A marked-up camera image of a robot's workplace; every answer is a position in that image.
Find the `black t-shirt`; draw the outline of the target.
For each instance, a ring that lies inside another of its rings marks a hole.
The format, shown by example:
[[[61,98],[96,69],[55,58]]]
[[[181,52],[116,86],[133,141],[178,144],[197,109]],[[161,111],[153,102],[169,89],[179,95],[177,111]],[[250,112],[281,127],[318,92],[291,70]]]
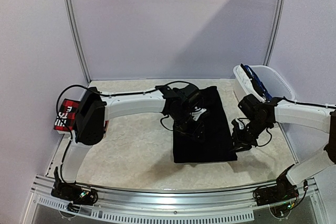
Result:
[[[187,136],[173,132],[173,162],[176,164],[237,161],[233,140],[216,86],[201,90],[205,115],[200,120],[200,135]]]

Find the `blue plaid shirt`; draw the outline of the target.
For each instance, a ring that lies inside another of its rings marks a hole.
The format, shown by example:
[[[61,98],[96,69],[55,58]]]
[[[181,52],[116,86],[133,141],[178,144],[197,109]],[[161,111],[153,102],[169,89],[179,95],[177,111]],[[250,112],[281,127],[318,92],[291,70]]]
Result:
[[[260,81],[260,79],[258,78],[256,73],[253,71],[253,69],[250,66],[244,65],[244,64],[241,64],[240,66],[242,67],[243,71],[245,72],[245,74],[249,78],[249,80],[250,80],[254,90],[257,92],[257,94],[259,96],[261,96],[262,98],[264,98],[266,101],[270,101],[272,99],[272,96],[269,94],[266,87]]]

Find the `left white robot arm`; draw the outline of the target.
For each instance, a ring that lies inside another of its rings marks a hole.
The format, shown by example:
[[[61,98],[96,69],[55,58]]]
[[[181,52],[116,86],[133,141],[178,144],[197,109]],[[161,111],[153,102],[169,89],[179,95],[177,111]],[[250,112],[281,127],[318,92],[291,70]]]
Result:
[[[75,184],[79,168],[88,151],[104,137],[104,124],[114,118],[141,113],[161,113],[174,121],[173,132],[196,142],[205,141],[202,120],[207,109],[200,89],[189,82],[183,88],[170,84],[155,86],[151,90],[128,93],[102,93],[96,87],[85,88],[69,127],[68,112],[56,109],[57,123],[68,130],[70,140],[60,166],[54,170],[57,190],[67,200],[78,195]]]

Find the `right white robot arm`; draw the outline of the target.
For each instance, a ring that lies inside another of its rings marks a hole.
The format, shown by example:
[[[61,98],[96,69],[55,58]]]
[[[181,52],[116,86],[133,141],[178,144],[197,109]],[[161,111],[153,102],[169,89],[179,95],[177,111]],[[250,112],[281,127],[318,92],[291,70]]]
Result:
[[[324,148],[316,151],[302,163],[289,168],[285,172],[285,180],[272,188],[271,196],[276,201],[282,201],[291,194],[291,185],[297,185],[335,164],[335,107],[301,103],[279,97],[261,102],[253,94],[244,96],[238,107],[249,123],[240,123],[238,119],[232,121],[234,152],[247,151],[253,146],[258,147],[259,135],[273,128],[275,123],[297,124],[329,135]]]

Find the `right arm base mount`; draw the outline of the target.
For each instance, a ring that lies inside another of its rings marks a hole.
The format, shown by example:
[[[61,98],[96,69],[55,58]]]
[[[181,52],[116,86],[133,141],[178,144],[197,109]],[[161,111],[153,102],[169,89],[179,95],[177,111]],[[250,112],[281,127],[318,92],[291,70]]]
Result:
[[[257,206],[269,205],[277,202],[287,201],[295,198],[293,203],[289,203],[288,210],[297,207],[305,198],[308,190],[308,181],[303,181],[304,195],[299,198],[299,191],[296,185],[292,185],[286,179],[278,179],[276,185],[271,187],[260,186],[253,191],[253,198],[257,203]]]

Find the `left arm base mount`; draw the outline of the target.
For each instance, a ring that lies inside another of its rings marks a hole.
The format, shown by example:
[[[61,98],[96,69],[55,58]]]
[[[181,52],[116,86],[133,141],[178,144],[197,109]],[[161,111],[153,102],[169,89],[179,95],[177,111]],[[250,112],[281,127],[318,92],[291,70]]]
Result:
[[[67,200],[75,205],[93,206],[98,201],[98,191],[63,181],[59,175],[58,167],[54,169],[55,182],[51,190],[51,196]]]

